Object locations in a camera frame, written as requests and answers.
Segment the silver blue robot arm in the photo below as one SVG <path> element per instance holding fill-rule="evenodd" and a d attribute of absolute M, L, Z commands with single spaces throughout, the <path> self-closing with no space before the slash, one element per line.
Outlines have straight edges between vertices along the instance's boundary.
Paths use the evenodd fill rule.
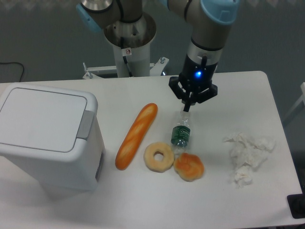
<path fill-rule="evenodd" d="M 234 23 L 237 0 L 164 0 L 163 5 L 189 23 L 193 32 L 183 69 L 169 87 L 188 112 L 217 95 L 212 76 Z M 140 0 L 82 0 L 76 6 L 84 24 L 103 31 L 113 46 L 119 77 L 150 74 L 150 43 L 156 35 L 153 18 Z"/>

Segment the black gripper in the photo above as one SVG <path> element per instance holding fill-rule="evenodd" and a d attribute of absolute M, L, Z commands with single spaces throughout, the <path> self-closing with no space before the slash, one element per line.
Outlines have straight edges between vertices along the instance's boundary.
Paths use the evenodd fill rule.
<path fill-rule="evenodd" d="M 189 112 L 190 107 L 196 103 L 201 104 L 217 96 L 218 87 L 212 84 L 216 67 L 217 63 L 208 64 L 206 57 L 197 63 L 187 55 L 179 77 L 170 77 L 169 87 L 184 104 L 184 112 Z"/>

